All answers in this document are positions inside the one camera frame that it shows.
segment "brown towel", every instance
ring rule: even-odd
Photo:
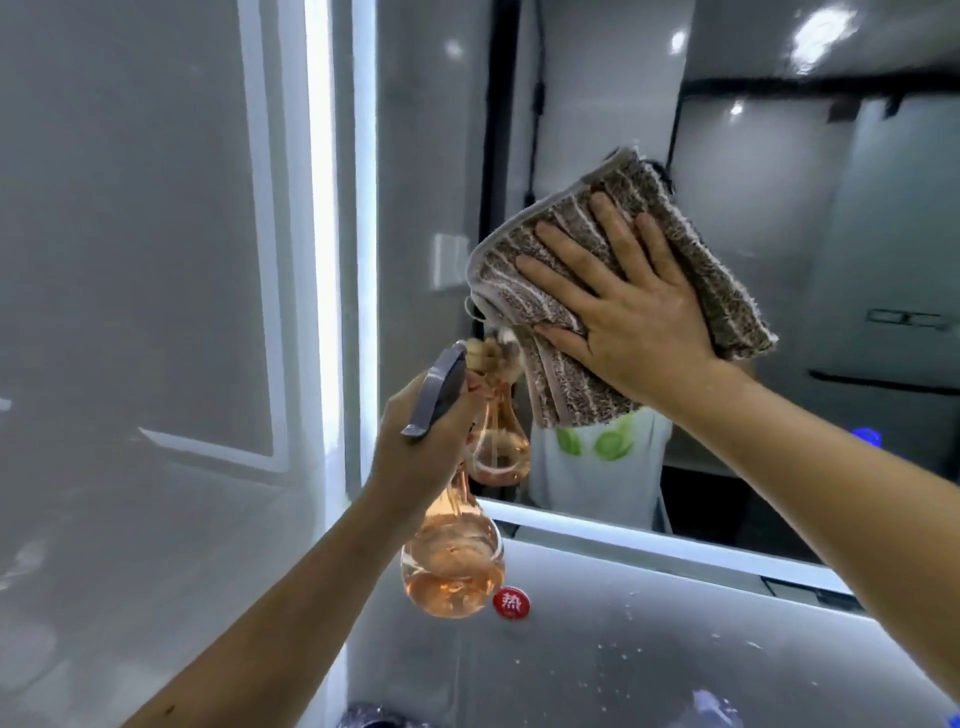
[[[470,256],[470,295],[493,326],[511,327],[523,348],[534,417],[542,427],[608,422],[639,409],[579,362],[555,350],[531,325],[545,322],[585,333],[583,322],[534,287],[514,266],[525,254],[571,280],[573,274],[534,235],[546,220],[565,231],[624,278],[610,243],[589,211],[589,196],[603,191],[633,220],[649,212],[697,291],[717,355],[745,359],[770,351],[777,336],[763,322],[746,289],[717,260],[674,205],[661,167],[637,149],[621,148],[567,190],[521,211],[480,243]]]

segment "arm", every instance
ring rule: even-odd
[[[475,377],[421,441],[400,435],[421,378],[387,404],[370,480],[289,573],[124,728],[282,728],[297,723],[380,574],[460,461],[484,393]]]
[[[543,243],[595,292],[529,258],[517,268],[581,316],[586,339],[538,327],[624,395],[648,402],[749,482],[938,684],[960,698],[960,491],[791,404],[717,359],[696,294],[649,215],[637,235],[604,195],[594,214],[627,280],[556,228]]]

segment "forearm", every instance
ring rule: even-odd
[[[295,725],[408,534],[368,493],[125,728]]]
[[[960,492],[820,420],[728,365],[675,421],[793,525],[864,605],[960,696]]]

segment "round red label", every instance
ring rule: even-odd
[[[530,597],[517,587],[504,587],[493,595],[493,609],[504,619],[523,619],[530,614]]]

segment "blue light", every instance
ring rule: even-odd
[[[883,436],[877,432],[875,429],[870,429],[869,427],[858,427],[855,430],[851,431],[853,437],[859,437],[863,442],[870,443],[875,448],[882,447]]]

